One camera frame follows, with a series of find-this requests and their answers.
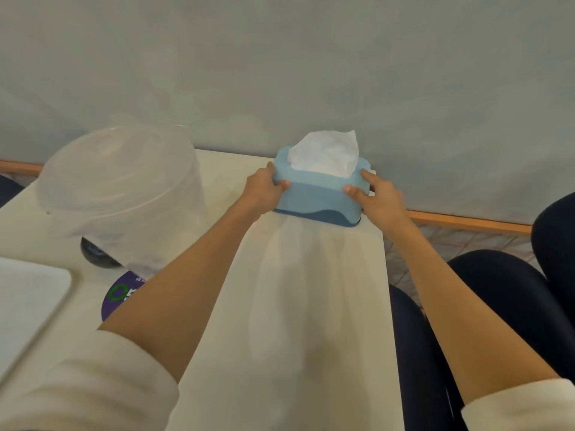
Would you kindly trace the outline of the person's right hand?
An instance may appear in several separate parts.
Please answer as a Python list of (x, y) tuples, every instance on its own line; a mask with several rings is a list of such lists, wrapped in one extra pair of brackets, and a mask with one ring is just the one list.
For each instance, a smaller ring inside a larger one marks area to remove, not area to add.
[(413, 225), (403, 200), (403, 195), (390, 181), (363, 169), (361, 176), (370, 185), (370, 199), (357, 202), (363, 214), (387, 237), (393, 238)]

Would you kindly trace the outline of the person's left hand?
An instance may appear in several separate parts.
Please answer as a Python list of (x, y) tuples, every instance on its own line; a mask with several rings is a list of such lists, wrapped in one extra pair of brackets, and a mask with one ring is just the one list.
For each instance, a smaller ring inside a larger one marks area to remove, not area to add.
[(259, 218), (263, 214), (277, 208), (282, 195), (285, 193), (275, 193), (274, 175), (276, 168), (270, 161), (265, 168), (259, 168), (250, 175), (237, 203), (247, 211), (250, 216)]

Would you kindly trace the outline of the blue tissue box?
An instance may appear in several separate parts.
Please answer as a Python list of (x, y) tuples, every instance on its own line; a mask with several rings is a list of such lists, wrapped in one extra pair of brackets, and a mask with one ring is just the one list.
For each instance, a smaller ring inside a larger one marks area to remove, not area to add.
[(280, 149), (274, 160), (274, 182), (290, 182), (290, 188), (283, 193), (274, 211), (326, 224), (356, 227), (361, 221), (363, 209), (344, 193), (343, 188), (351, 185), (369, 194), (370, 184), (361, 174), (363, 169), (371, 171), (369, 162), (359, 158), (356, 169), (349, 178), (299, 171), (288, 163), (290, 149), (290, 146)]

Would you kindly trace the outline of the person's left forearm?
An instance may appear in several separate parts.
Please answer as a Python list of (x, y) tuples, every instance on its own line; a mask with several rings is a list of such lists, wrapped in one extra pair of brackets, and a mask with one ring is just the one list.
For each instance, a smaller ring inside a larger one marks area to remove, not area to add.
[(241, 197), (192, 246), (120, 305), (99, 330), (130, 340), (180, 382), (250, 227), (273, 207)]

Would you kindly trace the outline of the person's right forearm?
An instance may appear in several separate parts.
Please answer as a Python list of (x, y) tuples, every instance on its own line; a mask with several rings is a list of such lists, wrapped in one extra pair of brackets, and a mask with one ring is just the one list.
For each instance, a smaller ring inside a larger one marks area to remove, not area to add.
[(559, 376), (442, 260), (405, 215), (378, 225), (400, 250), (466, 405)]

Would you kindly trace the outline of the white tissue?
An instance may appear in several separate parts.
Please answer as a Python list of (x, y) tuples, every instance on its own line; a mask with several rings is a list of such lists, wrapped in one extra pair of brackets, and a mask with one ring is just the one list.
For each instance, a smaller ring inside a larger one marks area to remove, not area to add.
[(298, 171), (349, 178), (359, 161), (355, 130), (311, 132), (289, 149), (287, 161)]

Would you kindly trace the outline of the orange wooden skirting board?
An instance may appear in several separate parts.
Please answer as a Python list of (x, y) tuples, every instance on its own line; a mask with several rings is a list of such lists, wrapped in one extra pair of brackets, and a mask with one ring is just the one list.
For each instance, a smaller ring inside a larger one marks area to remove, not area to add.
[[(0, 160), (0, 173), (39, 176), (43, 165), (20, 161)], [(461, 217), (437, 214), (418, 210), (407, 210), (409, 217), (416, 224), (447, 227), (466, 231), (491, 234), (509, 234), (512, 236), (530, 236), (532, 225), (512, 222), (493, 221), (488, 219)]]

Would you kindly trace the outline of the translucent plastic lidded container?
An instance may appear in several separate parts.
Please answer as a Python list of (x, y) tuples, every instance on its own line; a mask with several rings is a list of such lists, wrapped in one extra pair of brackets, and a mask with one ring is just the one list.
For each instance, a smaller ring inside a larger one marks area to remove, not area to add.
[(59, 237), (82, 237), (146, 280), (197, 241), (209, 218), (183, 125), (122, 125), (69, 143), (36, 181)]

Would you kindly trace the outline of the black round object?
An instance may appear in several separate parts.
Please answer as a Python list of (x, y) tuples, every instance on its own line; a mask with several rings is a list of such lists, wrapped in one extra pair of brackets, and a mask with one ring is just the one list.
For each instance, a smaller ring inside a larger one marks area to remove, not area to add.
[(83, 257), (90, 262), (90, 264), (104, 269), (114, 269), (122, 267), (117, 260), (105, 253), (101, 248), (94, 245), (88, 239), (81, 238), (81, 252)]

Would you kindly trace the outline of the black chair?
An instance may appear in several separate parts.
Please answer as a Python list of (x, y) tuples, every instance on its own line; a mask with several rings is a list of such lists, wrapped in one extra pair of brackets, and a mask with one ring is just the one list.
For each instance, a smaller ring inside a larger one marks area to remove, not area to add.
[(0, 174), (0, 209), (25, 189), (20, 183)]
[(538, 215), (531, 245), (551, 293), (575, 321), (575, 192)]

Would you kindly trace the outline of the white right sleeve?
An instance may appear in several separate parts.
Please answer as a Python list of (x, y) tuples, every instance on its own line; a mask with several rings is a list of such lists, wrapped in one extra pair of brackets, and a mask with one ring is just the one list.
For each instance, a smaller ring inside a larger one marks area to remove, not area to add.
[(462, 409), (468, 431), (575, 431), (575, 385), (533, 382), (472, 401)]

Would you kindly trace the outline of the white sleeve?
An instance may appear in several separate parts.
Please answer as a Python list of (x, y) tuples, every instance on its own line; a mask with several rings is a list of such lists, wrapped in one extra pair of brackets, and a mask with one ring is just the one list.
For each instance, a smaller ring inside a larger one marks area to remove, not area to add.
[(174, 378), (117, 334), (90, 333), (0, 418), (0, 431), (165, 431)]
[(462, 409), (468, 431), (575, 431), (575, 385), (533, 382), (472, 401)]

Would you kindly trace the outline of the white left sleeve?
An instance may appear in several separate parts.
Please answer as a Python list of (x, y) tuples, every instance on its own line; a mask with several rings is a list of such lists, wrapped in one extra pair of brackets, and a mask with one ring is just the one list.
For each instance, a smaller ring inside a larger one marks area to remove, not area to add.
[(117, 334), (90, 333), (0, 418), (0, 431), (165, 431), (174, 378)]

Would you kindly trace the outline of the white tray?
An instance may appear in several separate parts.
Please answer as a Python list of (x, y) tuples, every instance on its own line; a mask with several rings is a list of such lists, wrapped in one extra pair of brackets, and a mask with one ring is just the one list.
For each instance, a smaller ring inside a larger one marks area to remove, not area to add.
[(0, 385), (64, 302), (63, 268), (0, 257)]

